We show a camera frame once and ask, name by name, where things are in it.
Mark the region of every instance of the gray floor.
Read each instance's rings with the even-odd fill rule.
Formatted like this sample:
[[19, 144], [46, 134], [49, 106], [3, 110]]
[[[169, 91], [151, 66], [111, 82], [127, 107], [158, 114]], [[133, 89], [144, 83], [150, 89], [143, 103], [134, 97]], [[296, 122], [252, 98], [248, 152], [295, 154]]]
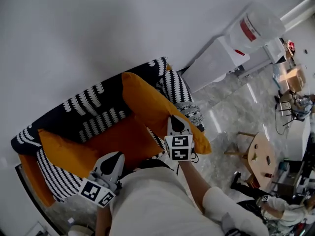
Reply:
[[[284, 157], [287, 150], [287, 132], [282, 136], [275, 129], [273, 96], [277, 94], [278, 87], [272, 79], [272, 74], [271, 65], [241, 80], [234, 74], [227, 74], [224, 80], [211, 83], [193, 94], [203, 113], [205, 136], [212, 147], [212, 153], [200, 155], [195, 166], [212, 186], [220, 187], [237, 202], [244, 197], [229, 188], [231, 179], [235, 171], [241, 171], [243, 178], [247, 178], [249, 172], [237, 156], [223, 154], [232, 144], [237, 144], [240, 150], [245, 150], [249, 145], [250, 139], [237, 135], [237, 132], [265, 132], [278, 161]], [[286, 119], [279, 112], [276, 112], [276, 117], [278, 131], [282, 133], [282, 124]], [[176, 169], [177, 164], [171, 162], [166, 155], [162, 160]], [[188, 189], [181, 171], [179, 180]], [[70, 226], [69, 218], [73, 218], [77, 224], [95, 227], [96, 207], [78, 196], [68, 199], [64, 204], [56, 202], [52, 207], [43, 209], [64, 233]]]

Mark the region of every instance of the red label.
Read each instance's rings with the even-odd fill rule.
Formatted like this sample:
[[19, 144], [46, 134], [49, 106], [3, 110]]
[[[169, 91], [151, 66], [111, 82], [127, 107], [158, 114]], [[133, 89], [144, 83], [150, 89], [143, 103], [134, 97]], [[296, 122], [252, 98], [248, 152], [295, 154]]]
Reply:
[[247, 24], [245, 23], [245, 19], [242, 19], [240, 21], [241, 29], [243, 30], [243, 33], [246, 35], [246, 37], [253, 42], [256, 39], [256, 36], [251, 32], [251, 30], [248, 28]]

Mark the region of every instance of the white shirt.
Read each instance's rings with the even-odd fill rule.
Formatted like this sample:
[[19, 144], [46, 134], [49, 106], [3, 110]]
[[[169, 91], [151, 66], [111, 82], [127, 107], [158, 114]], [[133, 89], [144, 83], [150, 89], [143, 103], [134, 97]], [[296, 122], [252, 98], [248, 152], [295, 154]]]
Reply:
[[119, 196], [110, 204], [111, 236], [223, 236], [220, 222], [226, 213], [237, 229], [252, 236], [269, 235], [261, 219], [217, 187], [206, 192], [202, 215], [166, 167], [134, 172], [123, 178], [122, 184]]
[[294, 226], [308, 215], [304, 205], [289, 205], [285, 200], [276, 197], [270, 197], [267, 205], [278, 211], [284, 211], [281, 219], [275, 218], [268, 212], [263, 211], [263, 215], [267, 219], [279, 220], [279, 224], [283, 226]]

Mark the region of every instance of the person in background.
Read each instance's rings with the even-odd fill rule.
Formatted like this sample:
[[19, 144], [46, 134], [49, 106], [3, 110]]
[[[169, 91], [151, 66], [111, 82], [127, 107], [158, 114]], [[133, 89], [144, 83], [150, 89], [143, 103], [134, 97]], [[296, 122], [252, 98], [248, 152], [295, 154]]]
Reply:
[[297, 115], [298, 120], [303, 120], [310, 115], [315, 103], [315, 95], [300, 96], [297, 93], [288, 90], [284, 94], [278, 91], [279, 96], [275, 96], [275, 101], [279, 103], [289, 102], [294, 114]]
[[237, 190], [244, 195], [254, 198], [256, 201], [263, 196], [270, 196], [268, 202], [260, 202], [262, 215], [268, 220], [276, 220], [278, 224], [285, 227], [294, 226], [302, 222], [309, 213], [312, 213], [315, 206], [315, 195], [304, 201], [301, 205], [289, 205], [284, 199], [276, 198], [268, 192], [257, 188], [249, 188], [239, 183], [241, 173], [237, 172], [231, 184], [231, 189]]
[[179, 162], [191, 195], [162, 161], [140, 167], [121, 182], [120, 194], [97, 212], [96, 236], [267, 236], [262, 220], [211, 187], [191, 162]]

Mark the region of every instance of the white cube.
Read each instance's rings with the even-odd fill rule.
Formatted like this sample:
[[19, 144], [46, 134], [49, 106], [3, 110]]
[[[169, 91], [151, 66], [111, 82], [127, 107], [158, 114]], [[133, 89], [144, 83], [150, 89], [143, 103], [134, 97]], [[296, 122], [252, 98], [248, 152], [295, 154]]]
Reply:
[[190, 161], [192, 135], [165, 136], [166, 149], [173, 161]]

